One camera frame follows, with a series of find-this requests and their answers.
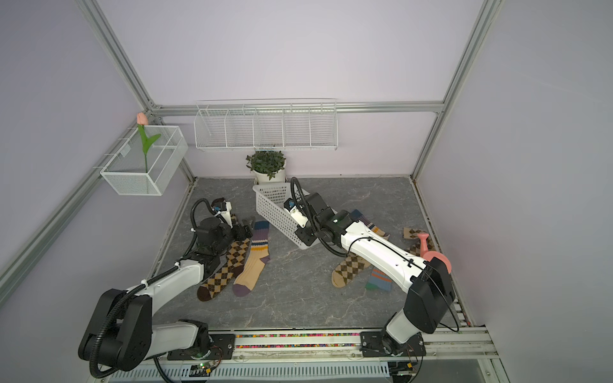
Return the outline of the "striped beige purple sock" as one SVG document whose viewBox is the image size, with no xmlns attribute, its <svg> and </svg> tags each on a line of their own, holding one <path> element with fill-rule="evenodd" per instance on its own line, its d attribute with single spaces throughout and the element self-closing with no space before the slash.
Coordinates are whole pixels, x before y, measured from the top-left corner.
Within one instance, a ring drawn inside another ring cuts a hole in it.
<svg viewBox="0 0 613 383">
<path fill-rule="evenodd" d="M 378 226 L 376 226 L 374 223 L 372 223 L 370 220 L 367 219 L 367 217 L 365 217 L 365 215 L 362 214 L 362 212 L 360 212 L 358 209 L 354 209 L 351 213 L 350 216 L 355 219 L 355 220 L 359 220 L 360 222 L 364 223 L 371 231 L 373 231 L 373 233 L 375 233 L 376 235 L 382 237 L 385 240 L 388 240 L 390 237 L 390 234 L 383 231 L 381 228 L 379 228 Z"/>
<path fill-rule="evenodd" d="M 233 294 L 237 297 L 249 295 L 255 288 L 265 266 L 270 261 L 268 235 L 270 223 L 258 221 L 255 223 L 252 245 L 242 273 L 236 278 L 232 286 Z"/>
</svg>

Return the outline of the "white plastic perforated basket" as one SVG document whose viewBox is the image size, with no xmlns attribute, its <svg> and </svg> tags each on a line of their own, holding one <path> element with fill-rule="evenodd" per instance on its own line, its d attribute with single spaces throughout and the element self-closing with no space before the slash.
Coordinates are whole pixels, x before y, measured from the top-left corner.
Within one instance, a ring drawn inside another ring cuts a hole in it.
<svg viewBox="0 0 613 383">
<path fill-rule="evenodd" d="M 291 198 L 290 184 L 257 184 L 252 189 L 255 192 L 257 213 L 290 239 L 300 250 L 308 249 L 308 245 L 295 234 L 297 223 L 284 207 L 284 203 Z"/>
</svg>

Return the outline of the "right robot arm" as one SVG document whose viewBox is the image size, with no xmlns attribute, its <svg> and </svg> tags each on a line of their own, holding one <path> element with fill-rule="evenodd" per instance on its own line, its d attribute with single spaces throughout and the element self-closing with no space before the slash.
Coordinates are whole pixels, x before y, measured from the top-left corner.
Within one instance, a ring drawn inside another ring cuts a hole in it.
<svg viewBox="0 0 613 383">
<path fill-rule="evenodd" d="M 290 181 L 291 197 L 284 205 L 304 244 L 319 241 L 333 255 L 356 255 L 383 271 L 405 293 L 402 309 L 384 325 L 378 341 L 365 349 L 382 355 L 403 354 L 416 335 L 433 334 L 452 313 L 456 298 L 445 262 L 402 250 L 375 234 L 344 210 L 334 211 L 318 193 L 305 194 L 298 178 Z"/>
</svg>

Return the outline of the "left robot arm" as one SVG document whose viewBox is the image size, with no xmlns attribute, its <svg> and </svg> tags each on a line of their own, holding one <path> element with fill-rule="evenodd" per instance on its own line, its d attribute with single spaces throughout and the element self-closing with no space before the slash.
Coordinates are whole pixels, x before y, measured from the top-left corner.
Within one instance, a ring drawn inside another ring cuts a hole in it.
<svg viewBox="0 0 613 383">
<path fill-rule="evenodd" d="M 130 371 L 152 359 L 184 350 L 193 359 L 213 359 L 220 365 L 223 351 L 215 345 L 204 322 L 180 319 L 153 324 L 153 316 L 177 295 L 197 287 L 197 298 L 208 302 L 238 276 L 251 244 L 252 227 L 239 221 L 225 198 L 198 199 L 190 211 L 193 237 L 188 250 L 167 271 L 129 289 L 107 290 L 98 300 L 78 347 L 93 378 Z"/>
</svg>

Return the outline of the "tan argyle sock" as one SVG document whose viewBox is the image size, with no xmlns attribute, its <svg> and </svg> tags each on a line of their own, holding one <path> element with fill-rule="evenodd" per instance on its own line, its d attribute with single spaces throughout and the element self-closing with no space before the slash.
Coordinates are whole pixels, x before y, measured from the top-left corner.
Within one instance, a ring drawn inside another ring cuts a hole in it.
<svg viewBox="0 0 613 383">
<path fill-rule="evenodd" d="M 434 241 L 427 231 L 415 228 L 404 228 L 403 238 L 410 242 L 409 252 L 422 256 L 426 252 L 435 251 Z"/>
<path fill-rule="evenodd" d="M 371 263 L 358 255 L 348 255 L 333 270 L 331 282 L 334 287 L 343 288 L 351 283 L 354 278 L 371 267 Z"/>
</svg>

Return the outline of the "potted green plant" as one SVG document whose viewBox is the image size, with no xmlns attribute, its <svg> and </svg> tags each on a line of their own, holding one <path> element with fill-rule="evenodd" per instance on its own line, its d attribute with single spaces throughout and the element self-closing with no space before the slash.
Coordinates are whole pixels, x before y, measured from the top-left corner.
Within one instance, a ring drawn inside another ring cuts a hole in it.
<svg viewBox="0 0 613 383">
<path fill-rule="evenodd" d="M 256 151 L 246 161 L 257 184 L 286 182 L 286 157 L 281 151 Z"/>
</svg>

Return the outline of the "pink watering can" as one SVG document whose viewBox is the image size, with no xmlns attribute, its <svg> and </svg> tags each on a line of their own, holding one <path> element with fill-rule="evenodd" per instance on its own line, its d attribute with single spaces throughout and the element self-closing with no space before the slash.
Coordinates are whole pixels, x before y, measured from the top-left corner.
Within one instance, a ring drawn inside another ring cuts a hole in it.
<svg viewBox="0 0 613 383">
<path fill-rule="evenodd" d="M 428 233 L 418 233 L 418 239 L 420 241 L 420 247 L 419 247 L 420 257 L 428 262 L 432 261 L 433 259 L 441 260 L 443 263 L 445 263 L 448 273 L 451 273 L 453 268 L 452 268 L 452 264 L 450 263 L 450 260 L 442 253 L 429 249 L 429 245 L 428 245 L 429 234 Z"/>
</svg>

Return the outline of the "pink artificial tulip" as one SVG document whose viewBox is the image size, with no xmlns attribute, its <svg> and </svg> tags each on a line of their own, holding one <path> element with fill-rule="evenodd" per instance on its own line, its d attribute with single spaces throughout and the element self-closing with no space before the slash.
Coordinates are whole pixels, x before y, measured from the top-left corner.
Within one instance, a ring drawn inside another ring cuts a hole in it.
<svg viewBox="0 0 613 383">
<path fill-rule="evenodd" d="M 137 131 L 139 132 L 141 139 L 141 148 L 145 161 L 145 172 L 149 171 L 148 166 L 148 151 L 150 148 L 161 138 L 161 134 L 154 134 L 149 136 L 146 132 L 145 126 L 148 125 L 148 118 L 144 113 L 137 114 Z"/>
</svg>

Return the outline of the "white mesh wall box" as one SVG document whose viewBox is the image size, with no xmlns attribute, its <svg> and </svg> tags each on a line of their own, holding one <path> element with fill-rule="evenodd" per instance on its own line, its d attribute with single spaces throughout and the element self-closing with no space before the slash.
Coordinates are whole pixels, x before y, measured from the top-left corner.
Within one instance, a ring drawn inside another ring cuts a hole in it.
<svg viewBox="0 0 613 383">
<path fill-rule="evenodd" d="M 100 174 L 120 196 L 162 196 L 187 151 L 179 127 L 137 126 Z"/>
</svg>

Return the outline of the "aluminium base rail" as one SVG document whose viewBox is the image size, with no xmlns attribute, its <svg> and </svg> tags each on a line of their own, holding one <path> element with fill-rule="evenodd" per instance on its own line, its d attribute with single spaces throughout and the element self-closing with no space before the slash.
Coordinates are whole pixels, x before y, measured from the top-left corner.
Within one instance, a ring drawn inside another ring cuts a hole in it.
<svg viewBox="0 0 613 383">
<path fill-rule="evenodd" d="M 499 356 L 488 331 L 462 327 L 416 334 L 395 346 L 379 329 L 215 331 L 191 323 L 139 330 L 136 336 L 107 338 L 97 360 L 121 371 L 155 356 L 172 360 L 272 362 L 285 360 L 495 359 Z"/>
</svg>

